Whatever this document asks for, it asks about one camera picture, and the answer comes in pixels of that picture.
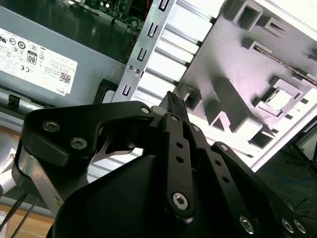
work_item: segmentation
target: gray plastic panel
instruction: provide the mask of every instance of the gray plastic panel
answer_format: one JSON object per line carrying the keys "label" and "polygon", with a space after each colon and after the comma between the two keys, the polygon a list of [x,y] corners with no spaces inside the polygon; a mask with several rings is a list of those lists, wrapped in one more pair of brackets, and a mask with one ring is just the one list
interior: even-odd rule
{"label": "gray plastic panel", "polygon": [[263,16],[273,17],[287,28],[283,32],[285,36],[277,37],[259,25],[255,25],[251,31],[242,29],[224,17],[224,13],[230,11],[231,6],[232,1],[228,1],[179,87],[187,84],[200,90],[203,103],[194,114],[204,119],[205,111],[208,111],[214,100],[218,100],[212,93],[215,85],[222,78],[228,78],[256,117],[265,124],[275,124],[276,118],[268,116],[252,105],[255,98],[262,98],[271,88],[269,82],[278,76],[302,92],[307,92],[311,87],[292,78],[293,73],[289,69],[272,59],[258,55],[253,49],[248,49],[245,42],[256,41],[286,64],[314,76],[317,75],[317,67],[316,63],[309,59],[309,55],[317,43],[263,7]]}
{"label": "gray plastic panel", "polygon": [[103,78],[120,83],[125,65],[112,58],[120,58],[120,51],[129,45],[133,34],[85,10],[71,10],[69,5],[59,1],[0,0],[0,28],[78,62],[71,93],[66,96],[2,71],[0,84],[47,104],[73,106],[92,103]]}

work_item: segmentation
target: white label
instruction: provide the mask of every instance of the white label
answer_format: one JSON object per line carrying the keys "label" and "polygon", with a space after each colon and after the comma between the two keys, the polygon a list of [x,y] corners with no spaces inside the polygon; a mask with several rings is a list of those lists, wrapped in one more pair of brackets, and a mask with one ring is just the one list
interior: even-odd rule
{"label": "white label", "polygon": [[0,28],[0,70],[65,96],[77,62]]}

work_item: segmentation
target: black metal bracket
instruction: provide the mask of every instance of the black metal bracket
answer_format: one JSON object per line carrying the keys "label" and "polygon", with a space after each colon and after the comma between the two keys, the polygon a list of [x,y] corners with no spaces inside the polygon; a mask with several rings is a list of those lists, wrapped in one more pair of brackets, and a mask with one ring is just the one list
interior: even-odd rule
{"label": "black metal bracket", "polygon": [[[105,232],[110,237],[310,237],[227,145],[210,147],[189,122],[183,100],[168,92],[160,106],[167,113],[123,102],[27,115],[13,177],[56,213],[52,237]],[[143,156],[87,184],[87,167],[96,156],[136,147],[144,148]]]}

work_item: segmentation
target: cable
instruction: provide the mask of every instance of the cable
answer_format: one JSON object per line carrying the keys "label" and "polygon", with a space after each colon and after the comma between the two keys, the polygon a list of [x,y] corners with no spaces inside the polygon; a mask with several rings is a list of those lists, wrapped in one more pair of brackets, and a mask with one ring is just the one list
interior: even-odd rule
{"label": "cable", "polygon": [[0,233],[3,230],[4,226],[6,225],[6,223],[11,219],[11,217],[14,215],[14,213],[16,212],[16,210],[18,210],[19,206],[21,205],[21,203],[24,201],[24,199],[26,198],[28,194],[26,192],[24,192],[18,199],[17,201],[14,203],[14,205],[11,207],[10,211],[8,212],[7,216],[5,217],[5,219],[3,220],[3,222],[0,225]]}
{"label": "cable", "polygon": [[297,211],[307,211],[307,210],[313,210],[313,209],[317,209],[317,206],[316,207],[303,208],[303,209],[299,209]]}
{"label": "cable", "polygon": [[147,0],[147,10],[145,12],[145,18],[147,18],[149,10],[150,10],[150,0]]}
{"label": "cable", "polygon": [[20,222],[20,224],[18,225],[18,227],[15,229],[14,233],[12,234],[11,238],[15,238],[15,236],[18,234],[18,232],[20,231],[21,227],[23,226],[25,220],[28,218],[30,212],[32,211],[32,209],[34,208],[34,206],[36,205],[36,203],[39,200],[37,199],[33,205],[30,207],[30,209],[26,212],[25,216],[23,217],[22,221]]}
{"label": "cable", "polygon": [[299,206],[302,205],[302,204],[303,204],[304,202],[306,202],[306,201],[307,201],[307,198],[304,198],[303,201],[301,201],[301,202],[295,207],[294,212],[296,213],[297,208],[299,208]]}
{"label": "cable", "polygon": [[306,182],[310,182],[310,181],[313,181],[314,178],[309,178],[309,179],[306,179],[306,180],[303,180],[303,181],[298,181],[298,182],[289,182],[289,181],[286,181],[282,176],[280,176],[277,172],[275,172],[274,170],[271,170],[269,168],[260,168],[260,170],[265,170],[265,171],[268,171],[270,172],[271,174],[275,175],[281,182],[283,183],[286,183],[286,184],[301,184],[301,183],[306,183]]}

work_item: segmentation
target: wooden surface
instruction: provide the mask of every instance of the wooden surface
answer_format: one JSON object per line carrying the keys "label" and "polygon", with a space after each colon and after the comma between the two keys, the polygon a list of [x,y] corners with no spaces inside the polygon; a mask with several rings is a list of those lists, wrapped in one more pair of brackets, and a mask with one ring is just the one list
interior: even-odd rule
{"label": "wooden surface", "polygon": [[[8,213],[9,210],[10,207],[0,204],[0,211]],[[11,237],[25,214],[26,211],[18,210],[9,220],[5,235],[6,238]],[[30,213],[16,238],[45,238],[53,222],[54,219],[52,218]]]}

